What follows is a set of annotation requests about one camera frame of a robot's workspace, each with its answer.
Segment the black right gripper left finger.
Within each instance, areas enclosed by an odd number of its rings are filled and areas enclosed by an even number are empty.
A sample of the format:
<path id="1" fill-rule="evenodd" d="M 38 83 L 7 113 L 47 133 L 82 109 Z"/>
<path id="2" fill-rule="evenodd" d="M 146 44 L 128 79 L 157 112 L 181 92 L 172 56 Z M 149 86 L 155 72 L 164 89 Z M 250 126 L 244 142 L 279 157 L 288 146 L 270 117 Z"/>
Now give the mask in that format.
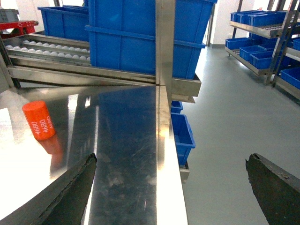
<path id="1" fill-rule="evenodd" d="M 3 218 L 2 225 L 79 225 L 97 167 L 86 155 L 30 201 Z"/>

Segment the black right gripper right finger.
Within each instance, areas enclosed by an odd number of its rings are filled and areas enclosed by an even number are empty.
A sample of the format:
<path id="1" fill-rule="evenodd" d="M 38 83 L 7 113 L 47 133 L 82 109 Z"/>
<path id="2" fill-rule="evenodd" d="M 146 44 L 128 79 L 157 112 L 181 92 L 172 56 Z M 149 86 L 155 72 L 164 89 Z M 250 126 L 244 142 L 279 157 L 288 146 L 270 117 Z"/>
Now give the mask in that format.
<path id="1" fill-rule="evenodd" d="M 270 225 L 300 223 L 300 179 L 254 153 L 246 171 L 257 202 Z"/>

